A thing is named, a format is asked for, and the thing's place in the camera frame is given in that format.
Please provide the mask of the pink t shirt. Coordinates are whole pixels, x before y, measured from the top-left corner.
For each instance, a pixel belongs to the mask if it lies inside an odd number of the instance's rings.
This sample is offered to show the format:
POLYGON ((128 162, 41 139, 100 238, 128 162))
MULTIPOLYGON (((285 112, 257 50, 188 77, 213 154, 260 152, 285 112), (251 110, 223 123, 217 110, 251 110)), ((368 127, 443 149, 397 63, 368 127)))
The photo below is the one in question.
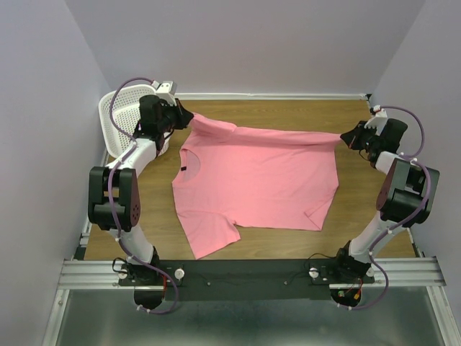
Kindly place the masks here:
POLYGON ((239 127, 195 114, 172 182, 196 259, 239 227, 320 231, 339 186, 338 134, 239 127))

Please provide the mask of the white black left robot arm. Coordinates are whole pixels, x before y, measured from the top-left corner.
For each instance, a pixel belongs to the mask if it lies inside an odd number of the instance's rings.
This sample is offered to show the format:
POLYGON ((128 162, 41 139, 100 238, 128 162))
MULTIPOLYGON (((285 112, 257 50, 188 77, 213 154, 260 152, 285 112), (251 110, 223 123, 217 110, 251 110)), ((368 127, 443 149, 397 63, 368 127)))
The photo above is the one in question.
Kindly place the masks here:
POLYGON ((128 147, 106 166, 89 173, 89 221, 112 233, 125 253, 126 263, 135 266, 135 276, 145 285, 158 278, 172 281, 159 265, 158 252, 140 227, 141 202, 138 177, 156 159, 175 130, 185 129, 193 118, 179 99, 171 95, 147 94, 138 101, 139 119, 131 130, 114 119, 117 95, 109 103, 112 127, 128 139, 128 147))

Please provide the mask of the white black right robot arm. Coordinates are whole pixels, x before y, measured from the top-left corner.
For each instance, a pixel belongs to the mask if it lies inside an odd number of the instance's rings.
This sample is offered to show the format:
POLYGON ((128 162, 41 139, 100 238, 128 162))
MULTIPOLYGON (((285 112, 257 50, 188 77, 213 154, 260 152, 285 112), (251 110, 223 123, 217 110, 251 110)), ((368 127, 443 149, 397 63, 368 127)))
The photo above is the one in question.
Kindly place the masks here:
POLYGON ((377 196, 375 216, 358 237, 340 248, 331 265, 331 273, 339 282, 363 278, 385 245, 429 217, 440 172, 398 153, 407 128, 400 120, 375 117, 341 134, 348 148, 367 153, 366 160, 385 174, 385 180, 377 196))

